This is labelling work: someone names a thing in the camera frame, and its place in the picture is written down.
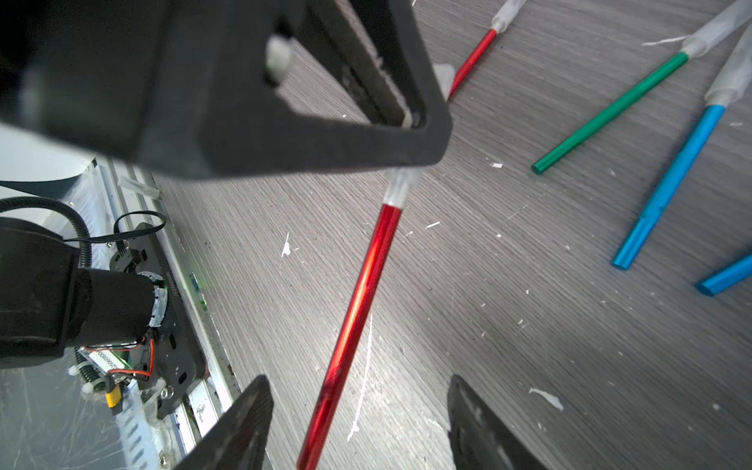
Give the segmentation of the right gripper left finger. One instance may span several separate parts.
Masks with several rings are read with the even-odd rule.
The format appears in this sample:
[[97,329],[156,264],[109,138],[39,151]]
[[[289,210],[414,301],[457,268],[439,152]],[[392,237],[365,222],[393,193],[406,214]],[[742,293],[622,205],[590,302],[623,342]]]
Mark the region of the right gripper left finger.
[[262,470],[273,405],[268,378],[256,377],[176,469]]

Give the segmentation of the blue knife left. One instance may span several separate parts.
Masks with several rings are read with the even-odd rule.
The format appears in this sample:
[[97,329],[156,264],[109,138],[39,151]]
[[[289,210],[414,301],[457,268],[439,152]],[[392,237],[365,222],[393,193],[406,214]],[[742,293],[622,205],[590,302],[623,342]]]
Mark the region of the blue knife left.
[[730,104],[738,101],[751,82],[751,29],[746,27],[732,54],[705,94],[705,111],[677,157],[638,216],[632,230],[611,260],[611,266],[626,270],[638,256],[651,231],[660,221],[695,160]]

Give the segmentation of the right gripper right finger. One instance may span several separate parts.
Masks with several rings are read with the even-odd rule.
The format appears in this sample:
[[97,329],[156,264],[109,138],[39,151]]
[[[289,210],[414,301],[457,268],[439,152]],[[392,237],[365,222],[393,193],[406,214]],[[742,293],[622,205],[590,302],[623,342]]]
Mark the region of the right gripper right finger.
[[548,469],[459,375],[450,378],[448,417],[457,470]]

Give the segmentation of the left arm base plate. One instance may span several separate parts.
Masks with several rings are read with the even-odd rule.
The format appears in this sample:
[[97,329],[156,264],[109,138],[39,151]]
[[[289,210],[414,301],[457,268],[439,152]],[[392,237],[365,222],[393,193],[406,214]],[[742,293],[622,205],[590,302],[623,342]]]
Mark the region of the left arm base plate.
[[111,258],[110,268],[122,272],[153,272],[166,282],[168,305],[156,334],[155,375],[147,383],[139,385],[141,389],[146,389],[159,378],[164,379],[170,395],[157,399],[157,416],[163,419],[173,413],[205,378],[207,366],[204,355],[157,235],[128,239],[125,252],[114,254]]

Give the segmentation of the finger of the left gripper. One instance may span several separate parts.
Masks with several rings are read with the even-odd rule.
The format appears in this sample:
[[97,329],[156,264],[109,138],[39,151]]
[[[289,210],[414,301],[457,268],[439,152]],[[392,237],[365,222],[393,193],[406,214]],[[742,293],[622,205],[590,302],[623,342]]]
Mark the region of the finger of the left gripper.
[[[185,178],[433,166],[452,118],[406,1],[5,1],[1,119]],[[299,42],[366,123],[277,95]]]

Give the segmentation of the red knife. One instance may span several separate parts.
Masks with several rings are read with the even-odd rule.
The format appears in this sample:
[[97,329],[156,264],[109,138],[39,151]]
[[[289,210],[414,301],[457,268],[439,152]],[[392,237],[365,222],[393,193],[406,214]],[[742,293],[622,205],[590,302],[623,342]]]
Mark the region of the red knife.
[[397,233],[407,196],[410,190],[419,184],[422,172],[421,168],[397,168],[390,171],[390,181],[381,210],[305,433],[296,465],[298,469],[317,468]]
[[470,72],[480,62],[485,52],[492,46],[495,39],[510,27],[526,3],[526,0],[508,0],[504,2],[501,9],[493,16],[489,30],[456,72],[454,82],[450,88],[449,98],[454,97],[456,91],[458,91],[464,80],[470,75]]

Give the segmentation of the green knife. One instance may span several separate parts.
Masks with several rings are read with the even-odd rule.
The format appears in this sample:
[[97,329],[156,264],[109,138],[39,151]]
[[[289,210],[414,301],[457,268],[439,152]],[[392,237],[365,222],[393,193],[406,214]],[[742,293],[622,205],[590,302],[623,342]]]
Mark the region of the green knife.
[[581,128],[561,141],[556,147],[546,153],[540,160],[532,164],[535,174],[543,174],[549,168],[562,160],[579,145],[590,139],[628,110],[634,103],[646,96],[658,84],[669,78],[689,61],[699,58],[716,45],[725,40],[742,25],[751,19],[751,2],[734,1],[724,11],[716,15],[695,33],[689,35],[681,45],[680,50],[629,89],[616,101],[602,110],[598,115],[585,123]]

